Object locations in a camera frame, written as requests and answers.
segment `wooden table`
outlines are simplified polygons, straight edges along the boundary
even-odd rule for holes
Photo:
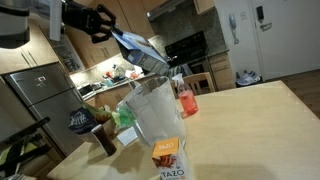
[[[281,82],[196,97],[185,119],[194,179],[318,180],[320,121]],[[152,148],[137,140],[106,157],[84,143],[52,170],[51,179],[159,179]]]

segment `refrigerator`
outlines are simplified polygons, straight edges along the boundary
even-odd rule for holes
[[[34,119],[49,117],[43,130],[65,157],[83,141],[71,130],[70,113],[82,106],[82,98],[60,63],[38,66],[4,76]]]

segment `tazo tea box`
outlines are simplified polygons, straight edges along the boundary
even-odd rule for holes
[[[163,180],[191,179],[187,157],[177,137],[156,142],[152,160]]]

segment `floor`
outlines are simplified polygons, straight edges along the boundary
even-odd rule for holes
[[[320,118],[320,70],[268,80],[282,80]]]

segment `brown bottle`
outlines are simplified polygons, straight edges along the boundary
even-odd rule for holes
[[[104,151],[108,156],[111,156],[117,151],[117,148],[112,143],[112,141],[109,139],[106,131],[102,127],[101,124],[97,125],[91,130],[91,133],[94,135],[94,137],[97,139],[99,144],[103,147]]]

